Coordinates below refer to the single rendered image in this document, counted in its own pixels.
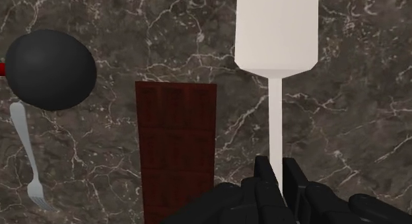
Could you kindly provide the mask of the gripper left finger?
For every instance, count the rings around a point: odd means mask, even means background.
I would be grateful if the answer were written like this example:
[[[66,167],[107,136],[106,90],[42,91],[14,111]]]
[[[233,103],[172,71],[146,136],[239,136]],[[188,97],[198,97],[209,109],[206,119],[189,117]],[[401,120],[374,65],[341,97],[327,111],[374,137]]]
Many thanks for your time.
[[[291,224],[269,159],[255,157],[254,175],[241,185],[223,182],[160,224]]]

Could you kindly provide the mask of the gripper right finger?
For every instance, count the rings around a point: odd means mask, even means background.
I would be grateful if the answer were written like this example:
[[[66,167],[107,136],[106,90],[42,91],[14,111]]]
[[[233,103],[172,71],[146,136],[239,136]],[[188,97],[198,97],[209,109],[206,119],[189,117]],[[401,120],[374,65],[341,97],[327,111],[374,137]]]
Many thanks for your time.
[[[283,158],[283,196],[300,224],[412,224],[412,215],[368,194],[342,200],[290,157]]]

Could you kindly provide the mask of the white spatula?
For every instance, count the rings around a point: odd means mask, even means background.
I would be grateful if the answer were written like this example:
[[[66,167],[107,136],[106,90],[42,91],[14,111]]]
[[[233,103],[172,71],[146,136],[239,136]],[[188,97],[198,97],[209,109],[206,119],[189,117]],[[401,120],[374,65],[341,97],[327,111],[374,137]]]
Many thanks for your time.
[[[318,62],[319,0],[236,0],[234,60],[268,79],[269,160],[283,181],[282,80]]]

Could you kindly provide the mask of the dark brown chocolate bar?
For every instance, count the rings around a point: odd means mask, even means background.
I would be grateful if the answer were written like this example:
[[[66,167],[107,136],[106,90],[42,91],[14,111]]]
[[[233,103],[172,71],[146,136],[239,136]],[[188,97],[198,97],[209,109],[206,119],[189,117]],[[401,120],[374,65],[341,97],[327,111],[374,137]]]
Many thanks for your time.
[[[160,224],[214,185],[217,86],[135,84],[144,224]]]

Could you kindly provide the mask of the silver fork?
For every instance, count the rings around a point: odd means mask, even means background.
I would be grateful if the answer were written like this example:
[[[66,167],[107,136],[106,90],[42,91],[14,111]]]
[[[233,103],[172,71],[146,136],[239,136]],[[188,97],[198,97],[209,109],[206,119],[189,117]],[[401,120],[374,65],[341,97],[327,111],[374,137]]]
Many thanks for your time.
[[[14,102],[9,107],[11,120],[20,137],[24,150],[28,156],[30,166],[32,167],[33,179],[27,186],[28,197],[40,208],[47,211],[56,211],[45,199],[44,189],[39,180],[38,167],[32,150],[28,125],[26,121],[26,110],[22,103]]]

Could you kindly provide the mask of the black round bowl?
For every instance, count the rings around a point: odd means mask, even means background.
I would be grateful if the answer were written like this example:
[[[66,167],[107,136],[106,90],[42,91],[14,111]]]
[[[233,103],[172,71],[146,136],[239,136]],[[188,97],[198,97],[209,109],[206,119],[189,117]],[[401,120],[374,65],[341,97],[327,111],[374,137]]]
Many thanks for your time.
[[[36,30],[9,46],[5,77],[23,102],[47,111],[72,108],[96,84],[95,60],[75,37],[57,30]]]

